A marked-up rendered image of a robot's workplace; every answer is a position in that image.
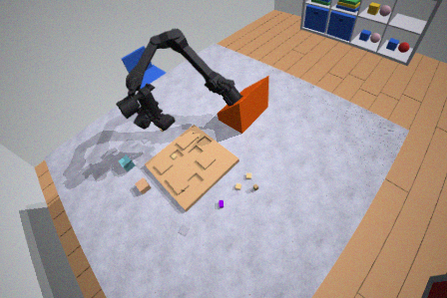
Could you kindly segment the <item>dark grey bent rod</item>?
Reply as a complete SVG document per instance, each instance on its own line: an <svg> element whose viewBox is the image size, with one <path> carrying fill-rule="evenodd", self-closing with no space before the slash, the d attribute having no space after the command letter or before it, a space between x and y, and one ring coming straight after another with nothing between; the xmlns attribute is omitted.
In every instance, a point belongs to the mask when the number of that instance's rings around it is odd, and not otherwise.
<svg viewBox="0 0 447 298"><path fill-rule="evenodd" d="M187 236L188 230L189 230L189 228L187 228L187 227L182 225L182 228L180 229L179 233L184 235L184 236Z"/></svg>

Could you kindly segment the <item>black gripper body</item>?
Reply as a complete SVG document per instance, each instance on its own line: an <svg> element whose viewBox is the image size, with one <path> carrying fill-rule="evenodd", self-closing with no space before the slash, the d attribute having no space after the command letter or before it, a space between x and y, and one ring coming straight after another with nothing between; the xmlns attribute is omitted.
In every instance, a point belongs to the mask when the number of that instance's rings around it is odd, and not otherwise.
<svg viewBox="0 0 447 298"><path fill-rule="evenodd" d="M155 101L149 107L139 107L139 109L148 111L155 118L155 121L157 121L158 127L166 131L175 122L175 119L169 114L161 114L163 110L159 108L158 104L159 102Z"/></svg>

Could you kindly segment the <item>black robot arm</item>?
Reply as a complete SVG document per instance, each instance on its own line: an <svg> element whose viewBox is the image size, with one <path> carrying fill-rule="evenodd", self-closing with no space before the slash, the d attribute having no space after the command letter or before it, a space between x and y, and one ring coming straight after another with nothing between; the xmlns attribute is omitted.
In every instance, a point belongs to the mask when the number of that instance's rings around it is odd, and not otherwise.
<svg viewBox="0 0 447 298"><path fill-rule="evenodd" d="M146 108L155 102L152 94L152 90L155 89L155 86L148 83L142 88L140 88L140 86L156 50L169 48L182 54L206 80L204 85L213 93L222 95L223 100L228 106L234 105L243 97L234 86L234 80L226 79L220 74L212 71L190 47L183 32L180 29L174 28L150 38L150 42L144 50L138 64L126 78L128 95L121 101L116 102L117 107L126 119L132 116L135 112L140 111L133 121L136 126L145 130L150 125L151 121L155 119L148 111L139 109L140 105L142 108ZM136 93L136 91L138 92Z"/></svg>

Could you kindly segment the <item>teal cube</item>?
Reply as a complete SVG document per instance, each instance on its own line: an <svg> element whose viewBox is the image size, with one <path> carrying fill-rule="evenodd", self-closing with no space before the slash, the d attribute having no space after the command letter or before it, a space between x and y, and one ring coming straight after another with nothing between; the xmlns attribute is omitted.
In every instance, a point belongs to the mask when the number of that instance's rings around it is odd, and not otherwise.
<svg viewBox="0 0 447 298"><path fill-rule="evenodd" d="M119 164L125 171L130 171L136 166L127 155L124 155L124 157L119 160Z"/></svg>

